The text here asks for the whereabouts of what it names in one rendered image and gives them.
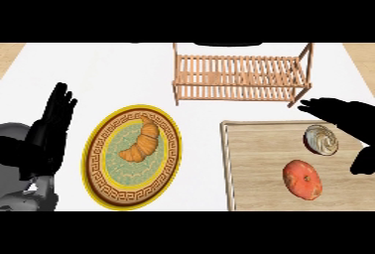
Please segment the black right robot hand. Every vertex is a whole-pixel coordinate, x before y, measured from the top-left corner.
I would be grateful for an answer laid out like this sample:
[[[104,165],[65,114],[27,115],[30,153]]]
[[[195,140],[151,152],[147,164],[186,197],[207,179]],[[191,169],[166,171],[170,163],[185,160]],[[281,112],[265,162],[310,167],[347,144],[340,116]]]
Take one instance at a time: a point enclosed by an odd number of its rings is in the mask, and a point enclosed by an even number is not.
[[[353,175],[375,174],[375,106],[359,101],[346,102],[337,98],[303,100],[300,111],[330,122],[352,137],[367,144],[350,167]]]

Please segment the pale wooden tray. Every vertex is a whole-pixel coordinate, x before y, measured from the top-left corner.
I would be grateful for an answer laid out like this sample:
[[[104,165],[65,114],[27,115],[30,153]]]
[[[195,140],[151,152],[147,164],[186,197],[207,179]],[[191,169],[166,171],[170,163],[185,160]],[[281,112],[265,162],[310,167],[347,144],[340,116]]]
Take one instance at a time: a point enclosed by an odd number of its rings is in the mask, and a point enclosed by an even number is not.
[[[375,174],[350,166],[361,142],[324,121],[222,123],[228,208],[375,210]]]

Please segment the orange pumpkin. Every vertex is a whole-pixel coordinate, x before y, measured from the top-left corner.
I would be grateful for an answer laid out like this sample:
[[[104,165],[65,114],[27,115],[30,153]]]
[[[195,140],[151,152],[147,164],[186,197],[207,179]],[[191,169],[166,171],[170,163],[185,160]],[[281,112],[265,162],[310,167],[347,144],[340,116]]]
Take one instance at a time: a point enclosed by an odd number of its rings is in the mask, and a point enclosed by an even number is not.
[[[322,194],[322,182],[313,166],[293,160],[282,169],[282,179],[290,192],[305,200],[315,200]]]

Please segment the golden croissant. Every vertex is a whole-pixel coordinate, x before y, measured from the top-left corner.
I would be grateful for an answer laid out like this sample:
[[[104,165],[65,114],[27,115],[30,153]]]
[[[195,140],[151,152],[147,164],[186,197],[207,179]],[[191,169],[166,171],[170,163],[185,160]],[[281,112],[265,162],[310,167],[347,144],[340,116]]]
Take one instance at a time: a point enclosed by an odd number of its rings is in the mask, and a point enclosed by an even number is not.
[[[123,150],[119,155],[127,162],[141,163],[152,155],[158,147],[160,130],[154,121],[142,116],[142,128],[136,142],[129,149]]]

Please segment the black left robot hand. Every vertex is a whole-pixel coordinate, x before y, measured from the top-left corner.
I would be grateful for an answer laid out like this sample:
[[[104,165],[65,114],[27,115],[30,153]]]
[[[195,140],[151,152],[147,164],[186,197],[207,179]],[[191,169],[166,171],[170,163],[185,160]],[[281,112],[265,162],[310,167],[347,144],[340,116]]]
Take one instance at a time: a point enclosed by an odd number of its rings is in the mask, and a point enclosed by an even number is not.
[[[0,164],[20,169],[21,181],[52,176],[61,168],[77,103],[68,85],[59,82],[26,140],[0,136]]]

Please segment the wooden tiered shelf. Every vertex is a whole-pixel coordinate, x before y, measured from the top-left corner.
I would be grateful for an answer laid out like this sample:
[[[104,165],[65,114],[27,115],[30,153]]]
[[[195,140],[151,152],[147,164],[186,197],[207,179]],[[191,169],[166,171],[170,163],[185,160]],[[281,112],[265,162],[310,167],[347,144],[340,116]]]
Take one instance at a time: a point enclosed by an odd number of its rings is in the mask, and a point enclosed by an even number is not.
[[[315,43],[297,57],[189,56],[175,53],[175,100],[285,101],[293,107],[312,89]]]

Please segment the yellow patterned plate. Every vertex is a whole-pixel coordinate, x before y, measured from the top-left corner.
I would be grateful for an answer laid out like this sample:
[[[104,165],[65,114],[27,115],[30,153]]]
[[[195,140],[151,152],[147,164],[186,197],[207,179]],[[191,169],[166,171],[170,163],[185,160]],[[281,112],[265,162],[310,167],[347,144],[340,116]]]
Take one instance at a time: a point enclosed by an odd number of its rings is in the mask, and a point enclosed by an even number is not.
[[[176,177],[182,136],[170,115],[151,105],[113,112],[93,129],[83,154],[83,181],[93,200],[114,210],[144,207]]]

